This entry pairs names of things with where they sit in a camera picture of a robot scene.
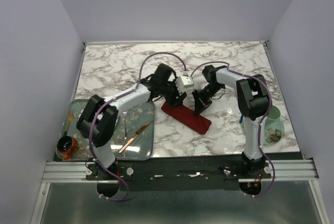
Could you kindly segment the dark red cloth napkin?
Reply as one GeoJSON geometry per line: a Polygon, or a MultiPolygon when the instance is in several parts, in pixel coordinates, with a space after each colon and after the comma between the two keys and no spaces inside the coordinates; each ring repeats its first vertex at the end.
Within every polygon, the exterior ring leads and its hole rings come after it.
{"type": "Polygon", "coordinates": [[[195,112],[192,109],[184,105],[172,108],[165,102],[161,107],[161,110],[198,134],[206,134],[212,123],[209,119],[201,115],[195,115],[195,112]]]}

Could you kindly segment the silver spoon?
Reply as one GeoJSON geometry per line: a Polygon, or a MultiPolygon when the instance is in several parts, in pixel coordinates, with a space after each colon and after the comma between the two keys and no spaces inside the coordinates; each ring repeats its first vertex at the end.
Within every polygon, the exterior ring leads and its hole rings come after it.
{"type": "Polygon", "coordinates": [[[124,139],[127,140],[127,123],[126,123],[126,118],[127,118],[127,114],[128,112],[124,112],[123,115],[124,115],[124,139]]]}

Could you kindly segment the light green plate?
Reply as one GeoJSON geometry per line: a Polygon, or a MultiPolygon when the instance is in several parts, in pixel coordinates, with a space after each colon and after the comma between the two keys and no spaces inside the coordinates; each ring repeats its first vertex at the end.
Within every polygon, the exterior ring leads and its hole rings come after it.
{"type": "MultiPolygon", "coordinates": [[[[267,117],[262,122],[262,130],[261,133],[261,140],[263,141],[263,145],[274,145],[278,143],[284,136],[284,123],[280,117],[280,120],[277,123],[271,124],[269,126],[265,126],[267,117]]],[[[246,127],[245,117],[243,117],[242,125],[244,127],[244,132],[246,136],[246,143],[248,144],[249,141],[252,144],[252,141],[255,142],[255,145],[258,144],[258,129],[259,126],[258,122],[261,120],[261,117],[256,118],[255,124],[253,125],[250,122],[250,126],[246,127]]]]}

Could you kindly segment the aluminium frame rail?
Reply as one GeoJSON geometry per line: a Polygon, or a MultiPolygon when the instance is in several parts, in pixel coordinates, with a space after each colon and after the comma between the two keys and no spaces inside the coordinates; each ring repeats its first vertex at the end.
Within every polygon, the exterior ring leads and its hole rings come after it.
{"type": "MultiPolygon", "coordinates": [[[[237,161],[196,161],[158,158],[146,161],[123,161],[116,168],[125,181],[139,179],[205,179],[217,176],[222,180],[238,182],[313,181],[319,178],[312,160],[274,160],[252,174],[243,174],[237,161]]],[[[47,162],[42,176],[44,183],[99,182],[112,183],[116,178],[94,162],[47,162]]]]}

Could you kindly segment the gold fork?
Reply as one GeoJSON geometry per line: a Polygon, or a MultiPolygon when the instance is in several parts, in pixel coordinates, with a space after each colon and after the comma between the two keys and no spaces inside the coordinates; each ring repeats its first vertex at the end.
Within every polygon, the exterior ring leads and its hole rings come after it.
{"type": "Polygon", "coordinates": [[[70,111],[69,113],[68,113],[68,120],[67,120],[67,124],[66,124],[66,127],[65,127],[65,131],[64,131],[64,133],[63,133],[63,136],[66,136],[67,135],[67,132],[68,132],[68,129],[69,129],[69,125],[70,125],[70,123],[73,121],[73,119],[74,119],[74,112],[73,111],[70,111]]]}

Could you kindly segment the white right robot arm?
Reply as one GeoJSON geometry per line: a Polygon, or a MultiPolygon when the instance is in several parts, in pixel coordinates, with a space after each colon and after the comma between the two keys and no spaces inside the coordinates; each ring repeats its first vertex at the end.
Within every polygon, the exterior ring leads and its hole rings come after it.
{"type": "Polygon", "coordinates": [[[195,115],[199,115],[211,104],[211,98],[226,86],[236,93],[238,109],[243,117],[245,146],[241,154],[240,172],[252,178],[265,167],[266,159],[262,148],[264,142],[263,122],[272,108],[272,98],[262,75],[247,75],[229,68],[228,63],[214,67],[213,62],[202,64],[202,75],[207,81],[203,89],[195,89],[195,115]]]}

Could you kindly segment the rose gold knife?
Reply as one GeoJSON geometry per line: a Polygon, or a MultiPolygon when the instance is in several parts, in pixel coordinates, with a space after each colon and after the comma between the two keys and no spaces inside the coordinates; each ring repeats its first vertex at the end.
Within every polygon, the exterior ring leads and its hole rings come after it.
{"type": "Polygon", "coordinates": [[[132,135],[132,137],[121,147],[121,149],[118,151],[119,154],[122,154],[126,148],[153,122],[153,120],[147,122],[146,124],[142,125],[138,130],[135,131],[135,133],[132,135]]]}

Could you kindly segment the light green cup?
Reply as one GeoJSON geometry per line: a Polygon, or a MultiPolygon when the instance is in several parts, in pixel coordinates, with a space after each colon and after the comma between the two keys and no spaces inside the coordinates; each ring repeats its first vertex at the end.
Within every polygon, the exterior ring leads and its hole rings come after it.
{"type": "Polygon", "coordinates": [[[265,122],[265,126],[277,123],[280,120],[281,112],[276,106],[272,106],[265,122]]]}

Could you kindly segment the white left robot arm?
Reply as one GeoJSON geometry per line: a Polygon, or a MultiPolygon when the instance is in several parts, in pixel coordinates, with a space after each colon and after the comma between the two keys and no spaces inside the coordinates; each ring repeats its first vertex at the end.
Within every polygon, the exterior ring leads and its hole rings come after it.
{"type": "Polygon", "coordinates": [[[98,95],[90,97],[76,128],[89,140],[90,152],[99,165],[98,174],[103,179],[109,180],[115,176],[116,157],[112,153],[110,140],[119,116],[158,97],[163,97],[171,107],[182,106],[188,85],[193,85],[189,76],[177,76],[173,68],[160,64],[153,74],[140,79],[138,84],[122,93],[105,99],[98,95]]]}

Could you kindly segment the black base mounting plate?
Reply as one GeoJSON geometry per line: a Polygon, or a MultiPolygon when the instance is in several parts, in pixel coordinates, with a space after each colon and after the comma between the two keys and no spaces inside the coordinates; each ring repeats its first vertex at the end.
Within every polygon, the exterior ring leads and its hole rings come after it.
{"type": "Polygon", "coordinates": [[[87,163],[86,168],[87,180],[98,185],[116,183],[123,192],[238,190],[241,179],[260,182],[271,178],[265,160],[247,164],[241,155],[120,160],[110,167],[119,179],[95,162],[87,163]]]}

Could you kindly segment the black and orange cup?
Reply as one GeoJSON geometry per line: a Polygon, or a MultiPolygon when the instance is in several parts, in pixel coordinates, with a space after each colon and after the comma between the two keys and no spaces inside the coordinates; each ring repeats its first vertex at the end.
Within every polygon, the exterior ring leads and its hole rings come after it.
{"type": "Polygon", "coordinates": [[[78,143],[74,137],[64,136],[59,139],[56,147],[57,150],[63,155],[63,159],[68,160],[77,150],[78,143]]]}

